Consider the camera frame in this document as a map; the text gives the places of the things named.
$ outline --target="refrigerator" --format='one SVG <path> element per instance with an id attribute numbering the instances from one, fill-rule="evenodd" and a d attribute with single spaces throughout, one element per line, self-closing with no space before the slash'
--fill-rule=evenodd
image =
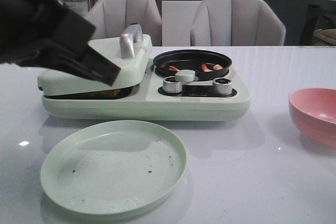
<path id="1" fill-rule="evenodd" d="M 162 45 L 190 46 L 190 31 L 202 0 L 162 0 Z"/>

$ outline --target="shrimp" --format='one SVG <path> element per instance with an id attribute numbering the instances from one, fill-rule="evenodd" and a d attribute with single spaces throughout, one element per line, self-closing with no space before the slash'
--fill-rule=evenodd
<path id="1" fill-rule="evenodd" d="M 211 69 L 208 69 L 208 67 L 206 66 L 205 63 L 203 63 L 201 67 L 202 67 L 204 72 L 211 72 L 212 71 Z"/>
<path id="2" fill-rule="evenodd" d="M 169 70 L 173 70 L 173 71 L 179 71 L 179 69 L 177 67 L 174 66 L 169 66 Z"/>
<path id="3" fill-rule="evenodd" d="M 220 70 L 220 69 L 223 69 L 223 67 L 221 65 L 216 64 L 216 65 L 214 65 L 213 69 L 214 70 Z"/>

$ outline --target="metal handle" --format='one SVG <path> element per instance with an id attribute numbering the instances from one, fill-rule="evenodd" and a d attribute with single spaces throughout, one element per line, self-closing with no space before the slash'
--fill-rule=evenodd
<path id="1" fill-rule="evenodd" d="M 135 58 L 134 43 L 143 41 L 142 29 L 139 24 L 129 25 L 120 35 L 120 50 L 122 59 Z"/>

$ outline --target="pink bowl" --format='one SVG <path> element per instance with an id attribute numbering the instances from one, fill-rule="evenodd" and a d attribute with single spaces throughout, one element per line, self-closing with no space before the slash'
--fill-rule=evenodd
<path id="1" fill-rule="evenodd" d="M 307 137 L 336 147 L 336 90 L 307 88 L 289 95 L 295 126 Z"/>

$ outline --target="glossy tabletop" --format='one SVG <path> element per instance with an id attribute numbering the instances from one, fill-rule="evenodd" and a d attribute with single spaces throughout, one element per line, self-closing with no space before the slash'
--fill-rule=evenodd
<path id="1" fill-rule="evenodd" d="M 152 56 L 183 48 L 154 47 Z M 76 217 L 43 192 L 40 169 L 68 135 L 99 120 L 60 119 L 41 102 L 42 69 L 0 65 L 0 223 L 336 223 L 336 150 L 302 135 L 290 92 L 336 89 L 333 47 L 199 47 L 229 56 L 251 91 L 231 122 L 155 121 L 185 144 L 187 170 L 154 210 L 122 221 Z"/>

